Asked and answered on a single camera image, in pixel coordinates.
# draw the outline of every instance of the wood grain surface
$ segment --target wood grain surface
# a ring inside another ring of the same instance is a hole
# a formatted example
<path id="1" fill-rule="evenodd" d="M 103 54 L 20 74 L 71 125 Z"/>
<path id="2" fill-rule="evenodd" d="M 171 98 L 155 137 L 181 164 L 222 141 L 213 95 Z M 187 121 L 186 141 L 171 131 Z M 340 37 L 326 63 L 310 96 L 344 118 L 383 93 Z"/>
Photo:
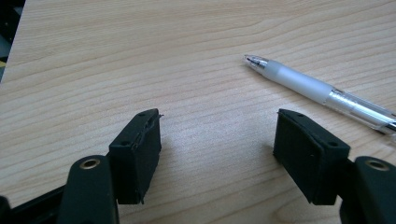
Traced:
<path id="1" fill-rule="evenodd" d="M 272 155 L 279 108 L 396 164 L 386 136 L 271 82 L 280 61 L 396 111 L 395 1 L 27 1 L 0 86 L 0 194 L 12 206 L 106 154 L 159 108 L 163 151 L 144 205 L 121 223 L 340 223 Z"/>

